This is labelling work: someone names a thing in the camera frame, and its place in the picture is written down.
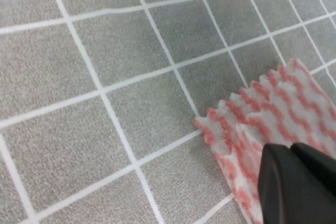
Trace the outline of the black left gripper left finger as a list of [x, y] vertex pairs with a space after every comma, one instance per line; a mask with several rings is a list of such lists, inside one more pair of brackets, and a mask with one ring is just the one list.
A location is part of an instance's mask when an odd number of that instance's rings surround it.
[[264, 223], [335, 223], [335, 195], [291, 151], [266, 144], [258, 193]]

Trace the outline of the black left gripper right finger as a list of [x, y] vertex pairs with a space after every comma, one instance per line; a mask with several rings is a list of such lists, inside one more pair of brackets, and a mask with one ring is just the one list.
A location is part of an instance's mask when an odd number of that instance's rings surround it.
[[325, 188], [335, 195], [335, 159], [304, 143], [294, 143], [291, 151]]

